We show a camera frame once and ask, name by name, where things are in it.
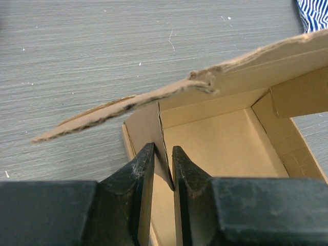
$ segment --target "wooden floor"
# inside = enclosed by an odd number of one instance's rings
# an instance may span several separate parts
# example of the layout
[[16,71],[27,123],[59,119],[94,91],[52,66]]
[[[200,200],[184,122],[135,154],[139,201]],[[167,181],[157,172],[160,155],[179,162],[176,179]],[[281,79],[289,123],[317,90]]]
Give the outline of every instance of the wooden floor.
[[[302,33],[294,2],[2,1],[0,180],[109,176],[128,160],[126,116],[42,145],[29,140],[93,106]],[[295,121],[328,173],[328,114]]]

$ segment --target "wood grain surface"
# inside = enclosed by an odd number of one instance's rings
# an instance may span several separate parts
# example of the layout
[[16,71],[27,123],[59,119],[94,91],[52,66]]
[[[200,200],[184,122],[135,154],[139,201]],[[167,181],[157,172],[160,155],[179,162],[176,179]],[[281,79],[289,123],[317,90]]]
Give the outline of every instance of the wood grain surface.
[[[2,1],[0,180],[101,180],[128,159],[120,125],[40,145],[62,120],[302,33],[293,0]],[[298,117],[328,172],[328,114]]]

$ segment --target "open cardboard box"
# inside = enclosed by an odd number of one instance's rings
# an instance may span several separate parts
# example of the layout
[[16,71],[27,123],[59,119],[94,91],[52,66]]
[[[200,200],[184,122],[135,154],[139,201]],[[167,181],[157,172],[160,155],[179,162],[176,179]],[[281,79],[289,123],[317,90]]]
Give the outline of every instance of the open cardboard box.
[[212,176],[327,181],[291,117],[328,111],[328,30],[282,40],[159,90],[90,110],[33,141],[81,131],[135,109],[122,126],[129,158],[148,142],[157,147],[151,240],[176,245],[173,146],[181,146]]

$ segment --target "striped cloth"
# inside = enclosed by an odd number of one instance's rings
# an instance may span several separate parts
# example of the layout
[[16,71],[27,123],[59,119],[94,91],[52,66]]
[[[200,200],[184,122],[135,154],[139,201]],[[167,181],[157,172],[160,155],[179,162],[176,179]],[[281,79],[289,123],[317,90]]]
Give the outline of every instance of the striped cloth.
[[304,33],[328,28],[328,0],[297,0]]

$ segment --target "cardboard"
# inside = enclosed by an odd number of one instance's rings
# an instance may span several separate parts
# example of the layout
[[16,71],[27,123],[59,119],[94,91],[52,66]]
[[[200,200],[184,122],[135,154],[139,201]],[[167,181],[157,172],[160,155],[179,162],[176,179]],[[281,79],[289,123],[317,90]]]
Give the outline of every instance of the cardboard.
[[212,176],[328,181],[290,118],[328,111],[328,30],[193,71],[169,86],[73,117],[32,141],[78,132],[136,109],[122,132],[129,158],[149,141],[157,147],[151,239],[153,245],[176,245],[173,146]]

